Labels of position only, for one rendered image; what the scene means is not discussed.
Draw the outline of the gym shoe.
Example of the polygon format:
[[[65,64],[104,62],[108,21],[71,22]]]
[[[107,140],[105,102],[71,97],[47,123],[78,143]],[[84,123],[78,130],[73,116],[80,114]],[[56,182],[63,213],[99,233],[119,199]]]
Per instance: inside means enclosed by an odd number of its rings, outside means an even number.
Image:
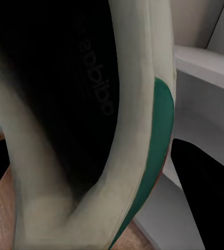
[[[170,0],[0,0],[12,250],[110,250],[166,161]]]

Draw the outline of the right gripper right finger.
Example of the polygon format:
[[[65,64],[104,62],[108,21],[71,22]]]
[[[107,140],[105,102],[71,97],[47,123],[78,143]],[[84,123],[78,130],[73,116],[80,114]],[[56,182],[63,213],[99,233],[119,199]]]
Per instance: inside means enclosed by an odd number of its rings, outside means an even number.
[[[224,250],[224,165],[180,139],[171,158],[206,250]]]

